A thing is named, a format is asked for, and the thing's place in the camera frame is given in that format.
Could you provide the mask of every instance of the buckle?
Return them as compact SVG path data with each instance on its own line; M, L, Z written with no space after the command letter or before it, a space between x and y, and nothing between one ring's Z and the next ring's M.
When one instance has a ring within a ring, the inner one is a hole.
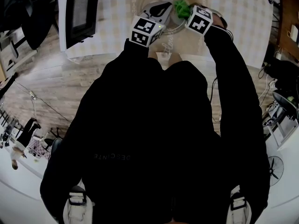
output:
M234 211L243 207L246 207L245 197L240 192L237 192L230 198L230 208Z
M85 190L79 186L72 187L69 193L69 202L74 206L86 205L86 193Z

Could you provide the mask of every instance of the electric fan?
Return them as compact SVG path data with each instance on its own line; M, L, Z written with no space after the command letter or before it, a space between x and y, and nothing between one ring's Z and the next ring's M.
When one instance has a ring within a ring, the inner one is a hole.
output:
M270 172L270 186L275 185L281 179L284 173L284 163L281 158L277 156L268 157L269 172Z

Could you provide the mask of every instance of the white box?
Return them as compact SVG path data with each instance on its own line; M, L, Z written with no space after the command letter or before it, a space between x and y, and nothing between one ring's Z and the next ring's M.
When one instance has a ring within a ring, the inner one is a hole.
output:
M191 16L185 25L187 29L201 35L205 35L213 23L213 13L204 10L199 6L194 6Z
M147 18L135 16L130 28L130 42L149 47L159 39L166 26Z

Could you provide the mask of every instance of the white strap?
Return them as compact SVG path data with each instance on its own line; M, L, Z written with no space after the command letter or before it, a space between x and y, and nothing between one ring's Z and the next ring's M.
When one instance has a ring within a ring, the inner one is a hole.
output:
M82 180L78 186L85 190ZM84 195L82 193L70 192L70 201L73 203L83 203ZM72 205L69 200L66 201L63 212L64 224L92 224L93 223L93 203L86 196L85 205Z
M230 194L232 197L234 194L240 193L240 186L236 186ZM251 221L251 207L248 202L246 202L245 197L241 196L233 200L233 207L229 206L228 216L226 224L250 224Z

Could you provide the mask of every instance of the sleeve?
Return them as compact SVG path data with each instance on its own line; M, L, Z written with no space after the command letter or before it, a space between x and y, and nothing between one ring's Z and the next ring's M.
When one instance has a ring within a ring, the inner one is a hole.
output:
M93 82L83 96L62 143L51 156L40 186L40 193L49 213L60 223L63 223L62 214L70 189L83 178L84 168L90 168L85 165L89 157L88 145L93 141L87 140L84 129L86 124L91 123L93 112L98 110L98 103L94 102L95 94L98 93L99 87L105 87L107 80L123 75L124 69L131 67L133 62L147 58L148 51L148 48L126 40L124 51L106 65L101 77Z
M216 63L221 139L232 154L232 171L241 191L250 199L254 219L267 206L270 188L262 110L250 73L229 34L211 27L205 42Z

